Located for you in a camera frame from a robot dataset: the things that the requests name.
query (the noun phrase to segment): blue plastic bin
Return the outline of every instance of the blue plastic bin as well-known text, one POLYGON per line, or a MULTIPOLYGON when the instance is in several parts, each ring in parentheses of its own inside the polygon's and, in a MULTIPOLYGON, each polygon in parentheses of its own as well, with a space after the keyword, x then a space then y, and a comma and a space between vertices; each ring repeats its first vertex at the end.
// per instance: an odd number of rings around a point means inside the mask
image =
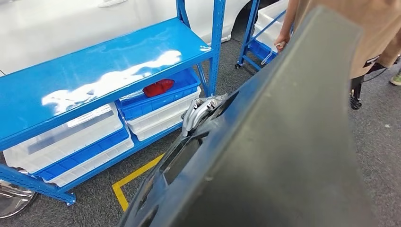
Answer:
POLYGON ((51 165, 31 174, 41 177, 44 180, 51 180, 58 175, 76 167, 77 165, 89 160, 90 158, 102 153, 103 151, 121 143, 129 137, 125 127, 113 132, 112 134, 98 140, 85 148, 78 150, 71 155, 52 163, 51 165))
MULTIPOLYGON (((249 50, 256 55, 261 61, 264 60, 265 57, 270 53, 271 48, 266 46, 265 44, 257 41, 256 39, 253 40, 249 45, 248 45, 249 50)), ((267 59, 266 63, 271 62, 275 57, 277 56, 277 53, 273 52, 273 54, 267 59)))
POLYGON ((173 74, 166 79, 174 80, 174 85, 163 94, 148 98, 140 90, 117 100, 116 104, 125 120, 133 120, 192 94, 196 92, 201 82, 192 68, 173 74))

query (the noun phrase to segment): white plastic bin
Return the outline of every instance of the white plastic bin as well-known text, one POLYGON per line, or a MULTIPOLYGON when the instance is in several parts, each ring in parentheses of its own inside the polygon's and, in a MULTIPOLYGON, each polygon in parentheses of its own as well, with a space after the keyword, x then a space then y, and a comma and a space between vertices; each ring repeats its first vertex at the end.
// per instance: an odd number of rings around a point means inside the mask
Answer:
MULTIPOLYGON (((287 9, 288 0, 280 0, 273 3, 265 8, 258 10, 258 20, 255 23, 255 30, 253 36, 257 35, 261 30, 263 30, 268 24, 270 24, 274 18, 276 18, 280 13, 287 9)), ((277 52, 277 48, 274 46, 278 35, 280 34, 282 22, 284 16, 281 16, 276 22, 274 22, 269 28, 267 28, 262 34, 260 34, 256 40, 264 43, 270 47, 274 52, 277 52)))
POLYGON ((96 169, 97 167, 103 165, 104 163, 110 161, 111 159, 119 156, 125 151, 134 147, 134 142, 132 142, 131 136, 119 144, 103 151, 102 153, 88 159, 87 161, 79 164, 78 166, 64 172, 63 174, 49 180, 46 183, 55 183, 59 187, 65 186, 66 184, 78 179, 79 177, 85 175, 86 173, 96 169))
POLYGON ((6 149, 3 153, 8 166, 34 173, 122 127, 117 108, 110 103, 6 149))
POLYGON ((180 123, 182 121, 181 115, 188 109, 191 102, 199 97, 201 93, 200 89, 198 87, 196 92, 188 96, 180 98, 135 120, 127 121, 128 127, 138 137, 139 141, 143 141, 180 123))

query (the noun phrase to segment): yellow floor tape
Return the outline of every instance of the yellow floor tape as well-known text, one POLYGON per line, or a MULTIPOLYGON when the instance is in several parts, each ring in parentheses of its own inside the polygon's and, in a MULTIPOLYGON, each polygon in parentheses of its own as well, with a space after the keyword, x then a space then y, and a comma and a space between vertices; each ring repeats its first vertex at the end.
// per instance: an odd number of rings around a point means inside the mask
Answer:
POLYGON ((115 196, 117 197, 118 202, 120 203, 122 210, 126 210, 128 208, 127 199, 124 196, 124 193, 121 190, 121 187, 126 183, 132 181, 133 179, 137 178, 144 172, 148 171, 152 167, 154 167, 160 159, 163 157, 164 154, 160 155, 159 157, 153 159, 152 161, 148 162, 146 165, 142 166, 141 168, 135 170, 133 173, 129 174, 128 176, 124 177, 123 179, 119 180, 115 184, 113 184, 113 191, 115 196))

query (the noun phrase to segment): white car door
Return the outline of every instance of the white car door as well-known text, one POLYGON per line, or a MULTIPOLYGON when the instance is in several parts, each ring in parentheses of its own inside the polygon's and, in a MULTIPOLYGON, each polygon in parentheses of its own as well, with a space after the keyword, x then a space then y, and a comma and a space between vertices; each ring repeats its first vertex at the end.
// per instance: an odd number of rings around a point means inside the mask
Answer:
MULTIPOLYGON (((0 70, 10 74, 176 16, 175 0, 106 1, 0 0, 0 70)), ((223 40, 248 1, 227 0, 223 40)), ((185 4, 191 28, 209 43, 213 0, 185 4)))

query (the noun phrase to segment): beige jacket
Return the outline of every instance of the beige jacket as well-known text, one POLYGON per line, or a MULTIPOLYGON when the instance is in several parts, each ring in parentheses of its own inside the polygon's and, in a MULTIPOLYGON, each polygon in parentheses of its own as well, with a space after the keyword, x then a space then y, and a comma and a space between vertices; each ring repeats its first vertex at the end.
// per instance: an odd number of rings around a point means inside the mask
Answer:
POLYGON ((366 74, 378 61, 390 67, 401 52, 401 0, 299 0, 295 28, 316 5, 325 5, 364 29, 350 78, 366 74))

